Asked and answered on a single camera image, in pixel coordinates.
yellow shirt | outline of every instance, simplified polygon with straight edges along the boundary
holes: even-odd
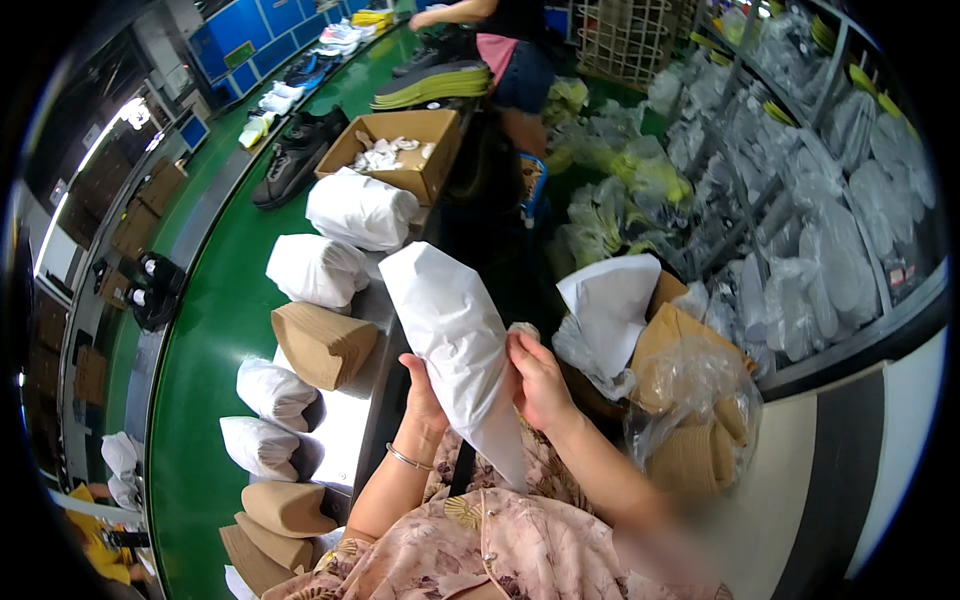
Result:
[[[76,490],[72,491],[70,497],[86,502],[93,502],[93,496],[86,485],[81,484]],[[106,525],[97,517],[85,515],[76,511],[67,511],[66,515],[80,527],[86,535],[86,548],[84,554],[93,568],[108,579],[116,580],[123,584],[130,584],[130,572],[124,563],[131,562],[130,550],[121,548],[119,551],[113,551],[104,544],[101,538],[101,531],[106,529]]]

denim shorts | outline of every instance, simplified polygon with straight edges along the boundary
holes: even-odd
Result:
[[[518,41],[507,70],[491,96],[501,110],[515,108],[525,114],[540,114],[553,85],[553,63],[537,44]]]

floral dress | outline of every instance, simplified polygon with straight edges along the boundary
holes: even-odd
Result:
[[[263,600],[446,600],[487,582],[511,600],[730,597],[719,582],[668,586],[624,572],[611,527],[541,432],[523,425],[529,494],[498,487],[506,482],[477,454],[467,493],[447,497],[462,442],[447,432],[422,506],[376,543],[341,540]]]

silver bangle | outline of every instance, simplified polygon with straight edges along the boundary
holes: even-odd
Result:
[[[425,465],[424,463],[418,463],[413,459],[409,459],[403,456],[402,454],[400,454],[394,449],[394,445],[391,444],[390,442],[387,442],[387,451],[393,454],[396,457],[396,459],[399,460],[401,463],[405,463],[414,468],[422,468],[423,470],[433,470],[433,467],[430,467],[429,465]]]

black shirt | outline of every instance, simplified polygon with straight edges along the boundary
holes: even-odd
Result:
[[[542,42],[546,34],[543,0],[500,0],[496,11],[477,24],[477,31]]]

